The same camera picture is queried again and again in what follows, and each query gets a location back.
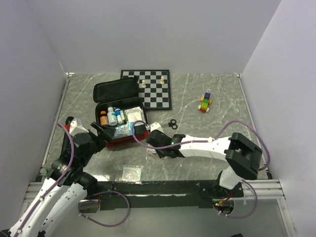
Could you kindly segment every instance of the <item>black scissors handle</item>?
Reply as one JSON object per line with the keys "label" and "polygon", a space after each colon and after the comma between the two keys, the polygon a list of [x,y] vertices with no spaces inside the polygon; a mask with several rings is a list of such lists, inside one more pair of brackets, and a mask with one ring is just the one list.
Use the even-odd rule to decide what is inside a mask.
{"label": "black scissors handle", "polygon": [[170,122],[168,123],[168,126],[171,127],[172,129],[177,129],[178,128],[177,120],[175,119],[170,120]]}

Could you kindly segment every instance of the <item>purple block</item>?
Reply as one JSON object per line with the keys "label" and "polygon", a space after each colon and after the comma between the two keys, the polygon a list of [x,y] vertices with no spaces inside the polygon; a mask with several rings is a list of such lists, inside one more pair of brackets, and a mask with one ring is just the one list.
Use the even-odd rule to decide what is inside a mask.
{"label": "purple block", "polygon": [[207,92],[206,92],[205,95],[204,95],[204,98],[205,98],[205,99],[211,98],[211,93],[207,93]]}

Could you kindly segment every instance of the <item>chessboard border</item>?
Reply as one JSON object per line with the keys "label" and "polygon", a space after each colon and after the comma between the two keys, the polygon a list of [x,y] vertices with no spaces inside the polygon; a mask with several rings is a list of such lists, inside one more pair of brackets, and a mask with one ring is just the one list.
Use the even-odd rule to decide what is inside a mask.
{"label": "chessboard border", "polygon": [[157,71],[165,71],[167,72],[167,80],[168,80],[168,88],[169,88],[169,108],[146,108],[144,107],[145,110],[152,110],[152,111],[155,111],[155,110],[172,110],[172,102],[171,102],[171,84],[170,84],[170,70],[161,70],[161,69],[156,69],[156,70],[136,70],[136,69],[132,69],[132,70],[121,70],[120,71],[120,78],[122,79],[123,78],[123,72],[126,72],[126,71],[133,71],[133,72],[157,72]]}

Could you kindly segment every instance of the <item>case lid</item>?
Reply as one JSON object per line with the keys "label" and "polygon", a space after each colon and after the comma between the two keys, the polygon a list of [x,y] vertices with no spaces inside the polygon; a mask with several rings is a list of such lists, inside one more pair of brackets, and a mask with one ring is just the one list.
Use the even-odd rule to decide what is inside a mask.
{"label": "case lid", "polygon": [[93,88],[93,100],[96,103],[107,103],[138,96],[139,87],[136,78],[125,78],[102,82]]}

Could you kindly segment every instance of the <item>red object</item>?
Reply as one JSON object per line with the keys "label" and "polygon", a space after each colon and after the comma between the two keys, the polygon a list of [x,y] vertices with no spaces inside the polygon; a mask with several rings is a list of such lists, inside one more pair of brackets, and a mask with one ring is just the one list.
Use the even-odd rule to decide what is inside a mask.
{"label": "red object", "polygon": [[[144,140],[148,137],[149,135],[149,131],[146,131],[142,134],[138,134],[136,135],[138,140]],[[124,138],[120,138],[120,139],[116,139],[113,140],[111,142],[108,142],[106,147],[117,147],[120,146],[122,144],[127,144],[127,143],[132,143],[132,142],[136,142],[135,139],[133,138],[133,136],[129,136],[129,137],[124,137]]]}

